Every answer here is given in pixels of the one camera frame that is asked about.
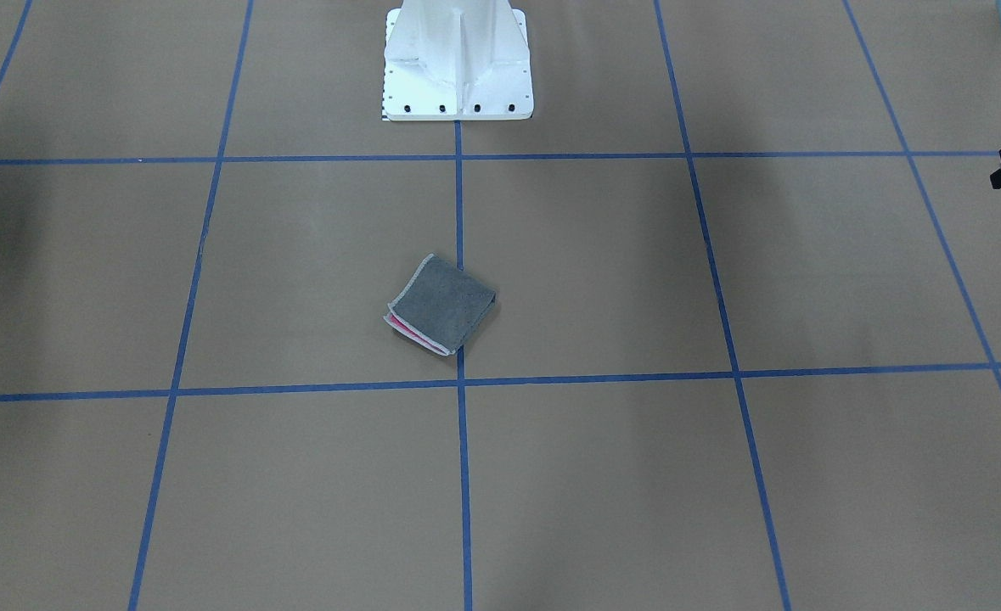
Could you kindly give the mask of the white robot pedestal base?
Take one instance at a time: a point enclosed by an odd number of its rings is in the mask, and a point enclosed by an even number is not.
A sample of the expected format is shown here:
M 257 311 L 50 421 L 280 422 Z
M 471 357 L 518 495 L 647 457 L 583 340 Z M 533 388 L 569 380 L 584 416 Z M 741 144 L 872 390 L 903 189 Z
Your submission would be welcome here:
M 534 115 L 527 18 L 508 1 L 403 1 L 385 24 L 381 119 Z

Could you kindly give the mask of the pink and grey towel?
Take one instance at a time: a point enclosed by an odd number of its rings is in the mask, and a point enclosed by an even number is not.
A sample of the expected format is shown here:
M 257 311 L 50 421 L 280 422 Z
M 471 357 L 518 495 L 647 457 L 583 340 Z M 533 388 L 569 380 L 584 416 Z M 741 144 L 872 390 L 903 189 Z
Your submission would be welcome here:
M 436 254 L 427 255 L 387 303 L 383 320 L 439 356 L 453 356 L 496 303 L 496 291 Z

